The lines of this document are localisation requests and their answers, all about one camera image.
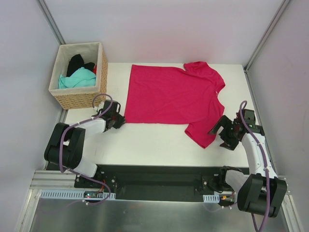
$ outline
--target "wicker basket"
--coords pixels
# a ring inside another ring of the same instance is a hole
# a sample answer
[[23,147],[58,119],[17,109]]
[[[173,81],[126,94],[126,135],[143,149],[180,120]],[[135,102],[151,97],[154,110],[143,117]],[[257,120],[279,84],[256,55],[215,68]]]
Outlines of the wicker basket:
[[[70,59],[81,54],[84,62],[97,64],[96,85],[91,87],[58,89],[59,77],[66,75]],[[63,109],[81,109],[92,107],[93,98],[106,93],[108,63],[100,42],[77,43],[61,45],[55,61],[52,78],[49,85],[49,92],[57,99]],[[105,100],[105,96],[98,97],[95,105]]]

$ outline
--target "red garment in basket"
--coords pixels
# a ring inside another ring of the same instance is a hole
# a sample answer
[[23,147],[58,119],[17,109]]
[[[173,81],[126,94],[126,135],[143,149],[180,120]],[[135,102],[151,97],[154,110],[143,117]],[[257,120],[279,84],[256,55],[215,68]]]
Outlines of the red garment in basket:
[[183,66],[185,70],[132,65],[126,122],[188,123],[185,133],[206,148],[216,137],[208,132],[224,111],[217,95],[225,83],[206,62]]

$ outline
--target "turquoise cloth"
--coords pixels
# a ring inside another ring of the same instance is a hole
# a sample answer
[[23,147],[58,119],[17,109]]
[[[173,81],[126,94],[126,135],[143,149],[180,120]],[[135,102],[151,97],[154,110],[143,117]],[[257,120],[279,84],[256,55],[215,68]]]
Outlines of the turquoise cloth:
[[96,85],[96,75],[88,69],[81,67],[70,77],[60,75],[58,88],[78,88]]

